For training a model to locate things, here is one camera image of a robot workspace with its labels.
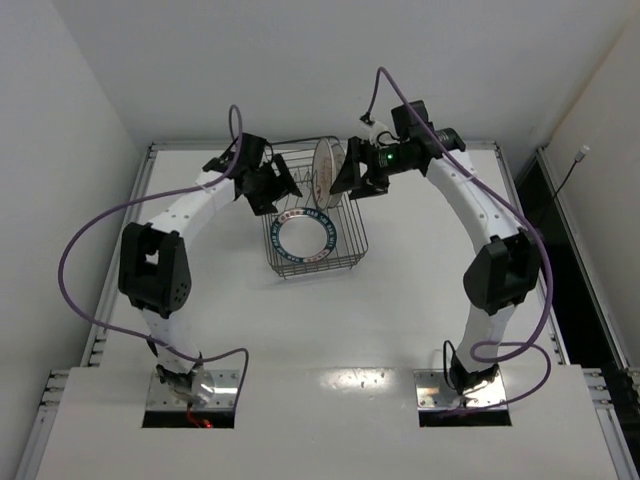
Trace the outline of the white plate grey flower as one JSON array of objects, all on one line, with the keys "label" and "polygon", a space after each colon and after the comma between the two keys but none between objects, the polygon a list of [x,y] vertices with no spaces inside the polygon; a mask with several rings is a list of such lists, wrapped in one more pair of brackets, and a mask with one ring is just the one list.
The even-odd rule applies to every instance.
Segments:
[{"label": "white plate grey flower", "polygon": [[[344,165],[345,151],[344,151],[344,148],[342,147],[342,145],[339,144],[339,143],[333,144],[331,146],[331,149],[332,149],[333,159],[334,159],[332,183],[335,183],[335,181],[338,179],[339,174],[341,172],[341,169],[342,169],[342,167]],[[330,199],[329,199],[328,208],[332,209],[332,208],[337,207],[338,204],[341,201],[341,198],[342,198],[342,194],[341,193],[331,194],[330,195]]]}]

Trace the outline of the orange sunburst plate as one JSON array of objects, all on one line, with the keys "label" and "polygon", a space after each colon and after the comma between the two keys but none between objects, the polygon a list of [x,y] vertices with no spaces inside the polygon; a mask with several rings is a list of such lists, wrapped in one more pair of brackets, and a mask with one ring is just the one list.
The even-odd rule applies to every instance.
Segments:
[{"label": "orange sunburst plate", "polygon": [[330,141],[321,138],[316,144],[312,160],[312,193],[318,210],[328,208],[334,182],[334,154]]}]

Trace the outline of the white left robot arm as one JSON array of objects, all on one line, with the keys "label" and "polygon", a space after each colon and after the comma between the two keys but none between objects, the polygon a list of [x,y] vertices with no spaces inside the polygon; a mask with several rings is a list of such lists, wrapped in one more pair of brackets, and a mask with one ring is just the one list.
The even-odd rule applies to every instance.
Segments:
[{"label": "white left robot arm", "polygon": [[131,222],[122,232],[118,289],[139,310],[151,338],[160,381],[176,395],[210,391],[202,354],[179,315],[191,292],[188,250],[199,232],[222,208],[240,197],[253,213],[275,212],[276,201],[301,194],[283,157],[266,159],[269,142],[245,134],[209,160],[192,191],[144,224]]}]

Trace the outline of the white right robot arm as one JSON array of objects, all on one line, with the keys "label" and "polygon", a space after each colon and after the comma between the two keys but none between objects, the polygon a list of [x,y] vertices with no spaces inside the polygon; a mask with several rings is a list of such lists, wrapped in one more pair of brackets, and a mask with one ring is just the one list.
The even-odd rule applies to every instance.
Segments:
[{"label": "white right robot arm", "polygon": [[474,184],[466,145],[452,128],[425,132],[423,101],[393,109],[388,129],[369,114],[360,121],[365,138],[348,141],[346,160],[331,190],[352,199],[384,195],[393,175],[419,171],[444,196],[470,237],[475,257],[463,276],[470,301],[448,384],[457,393],[494,379],[507,324],[537,283],[541,254],[534,237],[514,215]]}]

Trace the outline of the white plate dark blue rim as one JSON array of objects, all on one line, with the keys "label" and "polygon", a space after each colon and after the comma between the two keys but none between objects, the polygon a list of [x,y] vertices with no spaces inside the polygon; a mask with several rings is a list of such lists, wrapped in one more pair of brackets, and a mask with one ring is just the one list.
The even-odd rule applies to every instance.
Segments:
[{"label": "white plate dark blue rim", "polygon": [[282,258],[294,264],[315,263],[325,259],[337,245],[337,230],[323,212],[298,207],[275,217],[269,240]]}]

